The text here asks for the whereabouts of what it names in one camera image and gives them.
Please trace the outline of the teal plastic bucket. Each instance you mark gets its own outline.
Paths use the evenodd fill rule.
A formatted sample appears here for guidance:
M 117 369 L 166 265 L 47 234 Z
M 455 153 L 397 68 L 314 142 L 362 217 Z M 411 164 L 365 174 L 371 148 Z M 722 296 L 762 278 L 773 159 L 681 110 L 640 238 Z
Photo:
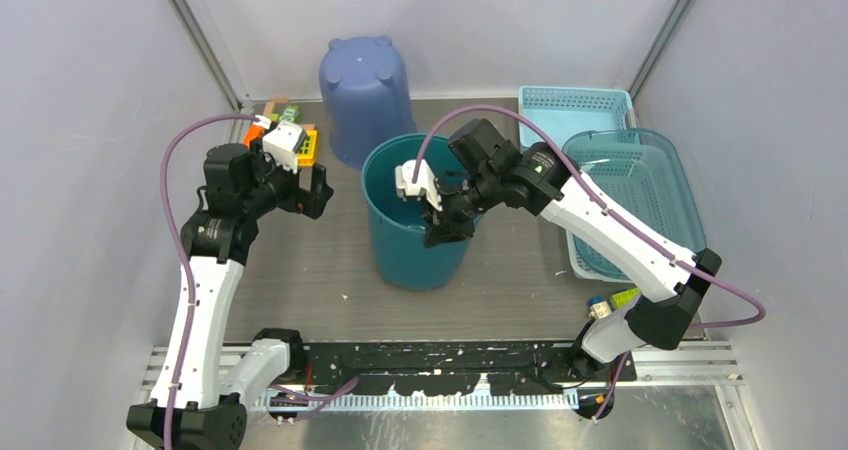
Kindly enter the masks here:
M 412 291 L 441 288 L 458 272 L 469 241 L 424 246 L 421 203 L 397 196 L 394 170 L 415 159 L 425 135 L 406 134 L 375 148 L 360 174 L 376 268 L 382 280 Z

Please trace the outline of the blue plastic bucket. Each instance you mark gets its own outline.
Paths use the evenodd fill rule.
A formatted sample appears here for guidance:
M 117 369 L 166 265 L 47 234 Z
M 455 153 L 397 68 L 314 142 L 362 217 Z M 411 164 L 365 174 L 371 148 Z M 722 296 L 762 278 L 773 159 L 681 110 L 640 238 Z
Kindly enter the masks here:
M 360 169 L 379 145 L 417 131 L 405 61 L 389 36 L 330 40 L 318 79 L 330 147 L 344 164 Z

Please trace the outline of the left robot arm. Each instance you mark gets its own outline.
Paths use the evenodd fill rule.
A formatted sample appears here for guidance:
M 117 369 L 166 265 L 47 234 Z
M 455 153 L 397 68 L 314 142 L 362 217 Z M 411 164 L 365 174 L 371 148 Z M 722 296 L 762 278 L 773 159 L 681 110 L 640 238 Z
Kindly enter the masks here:
M 276 380 L 307 368 L 299 331 L 260 330 L 227 373 L 220 370 L 230 307 L 258 221 L 275 209 L 317 219 L 334 191 L 317 163 L 307 189 L 296 156 L 259 145 L 224 144 L 203 164 L 199 205 L 180 231 L 180 301 L 168 352 L 148 402 L 129 407 L 127 429 L 155 449 L 237 449 L 248 412 Z

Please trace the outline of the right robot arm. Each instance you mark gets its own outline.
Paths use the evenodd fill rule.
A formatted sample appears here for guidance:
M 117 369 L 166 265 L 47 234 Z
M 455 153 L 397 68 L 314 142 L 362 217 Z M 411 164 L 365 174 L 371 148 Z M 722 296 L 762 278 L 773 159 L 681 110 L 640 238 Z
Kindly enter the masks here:
M 679 346 L 721 266 L 716 253 L 664 239 L 572 160 L 544 143 L 520 151 L 486 119 L 461 127 L 448 148 L 467 173 L 458 184 L 442 182 L 424 159 L 395 170 L 398 195 L 422 202 L 426 247 L 471 238 L 475 219 L 495 206 L 524 209 L 587 242 L 640 291 L 578 334 L 566 353 L 577 376 L 596 380 L 617 357 L 643 345 Z

